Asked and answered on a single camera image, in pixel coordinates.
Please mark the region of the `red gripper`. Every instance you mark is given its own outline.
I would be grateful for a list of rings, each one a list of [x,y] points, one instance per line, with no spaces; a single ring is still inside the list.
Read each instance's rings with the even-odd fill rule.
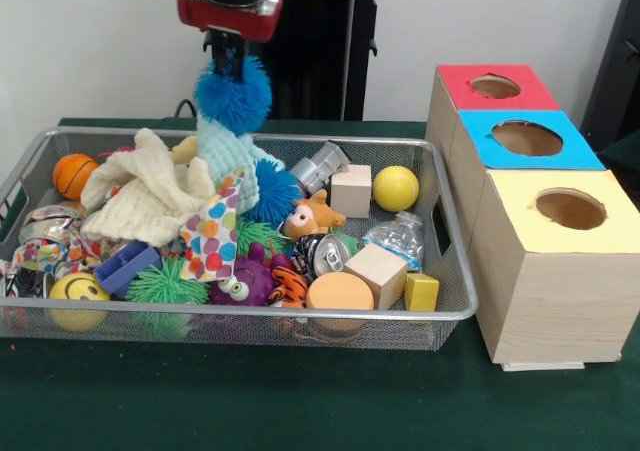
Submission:
[[[226,33],[233,38],[233,79],[244,78],[248,41],[267,42],[277,27],[283,0],[177,0],[180,21],[206,32],[213,70],[222,75],[226,64]]]

